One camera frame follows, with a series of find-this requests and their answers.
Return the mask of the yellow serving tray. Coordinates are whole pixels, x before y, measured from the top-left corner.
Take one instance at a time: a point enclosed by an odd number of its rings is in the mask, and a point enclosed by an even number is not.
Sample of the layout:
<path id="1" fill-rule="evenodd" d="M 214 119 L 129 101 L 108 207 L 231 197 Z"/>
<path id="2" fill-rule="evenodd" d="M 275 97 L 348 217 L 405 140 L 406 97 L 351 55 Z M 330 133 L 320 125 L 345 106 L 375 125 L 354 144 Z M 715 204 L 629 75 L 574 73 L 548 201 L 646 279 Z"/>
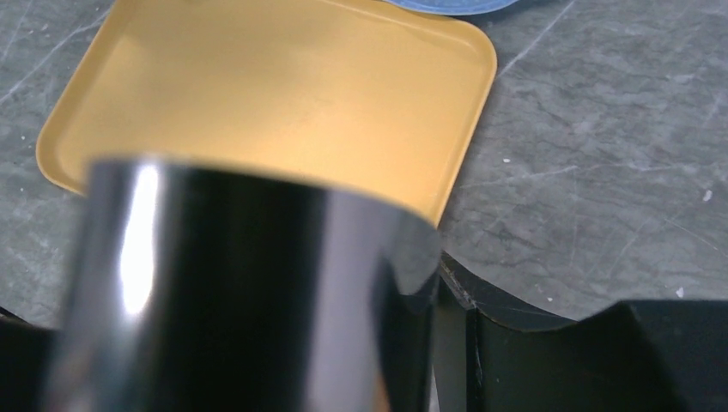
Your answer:
<path id="1" fill-rule="evenodd" d="M 494 82 L 479 28 L 382 1 L 117 1 L 36 145 L 82 192 L 155 154 L 345 185 L 438 223 Z"/>

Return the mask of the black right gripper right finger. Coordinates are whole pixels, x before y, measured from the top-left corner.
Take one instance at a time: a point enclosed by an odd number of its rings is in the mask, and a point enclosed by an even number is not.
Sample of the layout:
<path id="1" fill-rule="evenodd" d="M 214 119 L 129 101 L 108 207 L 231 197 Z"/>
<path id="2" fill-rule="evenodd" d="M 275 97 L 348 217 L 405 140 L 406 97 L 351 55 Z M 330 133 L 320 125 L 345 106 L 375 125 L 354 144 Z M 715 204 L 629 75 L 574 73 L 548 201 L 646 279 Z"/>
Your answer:
<path id="1" fill-rule="evenodd" d="M 580 321 L 440 260 L 443 411 L 724 411 L 727 304 L 622 300 Z"/>

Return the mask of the black metal serving tongs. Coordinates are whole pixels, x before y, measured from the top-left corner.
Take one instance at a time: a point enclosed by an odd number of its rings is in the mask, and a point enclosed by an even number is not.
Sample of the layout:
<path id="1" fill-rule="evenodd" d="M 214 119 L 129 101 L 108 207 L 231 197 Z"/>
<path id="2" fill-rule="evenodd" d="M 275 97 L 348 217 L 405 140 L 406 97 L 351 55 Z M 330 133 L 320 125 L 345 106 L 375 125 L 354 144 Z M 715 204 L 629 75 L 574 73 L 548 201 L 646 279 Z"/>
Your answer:
<path id="1" fill-rule="evenodd" d="M 98 162 L 40 408 L 425 411 L 439 260 L 376 198 Z"/>

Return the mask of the blue three-tier cake stand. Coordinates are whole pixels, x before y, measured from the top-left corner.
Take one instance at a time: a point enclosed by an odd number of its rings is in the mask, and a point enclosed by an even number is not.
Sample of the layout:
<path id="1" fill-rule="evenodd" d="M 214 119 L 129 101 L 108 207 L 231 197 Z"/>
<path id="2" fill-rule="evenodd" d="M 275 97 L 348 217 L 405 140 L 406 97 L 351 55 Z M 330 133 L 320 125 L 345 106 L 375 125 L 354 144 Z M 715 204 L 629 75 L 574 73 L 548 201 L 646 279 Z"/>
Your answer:
<path id="1" fill-rule="evenodd" d="M 385 0 L 400 8 L 430 15 L 480 15 L 495 12 L 518 0 Z"/>

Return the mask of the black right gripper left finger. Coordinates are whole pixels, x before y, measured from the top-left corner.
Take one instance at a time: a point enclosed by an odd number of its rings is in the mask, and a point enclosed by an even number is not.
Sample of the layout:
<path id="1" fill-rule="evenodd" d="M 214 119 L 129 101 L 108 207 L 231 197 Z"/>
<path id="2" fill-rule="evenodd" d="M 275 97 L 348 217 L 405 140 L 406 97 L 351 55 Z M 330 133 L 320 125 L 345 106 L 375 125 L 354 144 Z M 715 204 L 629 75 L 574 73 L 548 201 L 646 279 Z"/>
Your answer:
<path id="1" fill-rule="evenodd" d="M 1 309 L 1 410 L 36 411 L 55 330 Z"/>

